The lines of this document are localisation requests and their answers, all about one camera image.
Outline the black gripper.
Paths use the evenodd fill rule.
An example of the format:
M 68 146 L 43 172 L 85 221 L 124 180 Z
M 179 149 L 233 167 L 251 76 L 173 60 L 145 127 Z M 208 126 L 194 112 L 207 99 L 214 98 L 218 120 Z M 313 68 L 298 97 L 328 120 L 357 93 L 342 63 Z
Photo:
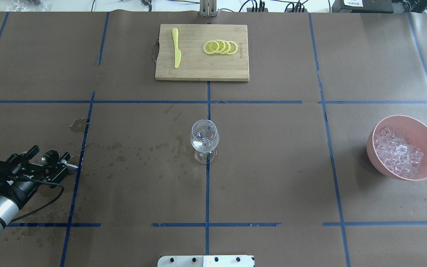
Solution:
M 24 176 L 32 182 L 47 182 L 50 184 L 60 184 L 68 175 L 69 172 L 77 172 L 78 165 L 63 164 L 71 159 L 69 152 L 65 152 L 60 157 L 61 163 L 49 165 L 28 164 L 24 167 Z

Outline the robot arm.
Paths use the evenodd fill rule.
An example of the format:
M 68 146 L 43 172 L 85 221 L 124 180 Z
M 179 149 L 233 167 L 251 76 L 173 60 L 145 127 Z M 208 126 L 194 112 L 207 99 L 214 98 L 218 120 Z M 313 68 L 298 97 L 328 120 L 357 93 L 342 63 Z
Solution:
M 78 169 L 78 166 L 69 163 L 71 155 L 68 152 L 59 155 L 56 150 L 45 152 L 42 164 L 32 163 L 31 159 L 38 152 L 39 148 L 34 146 L 27 152 L 0 160 L 0 235 L 10 223 L 39 211 L 37 208 L 25 215 L 18 215 L 40 186 L 58 187 L 58 196 L 61 196 L 64 193 L 61 181 Z

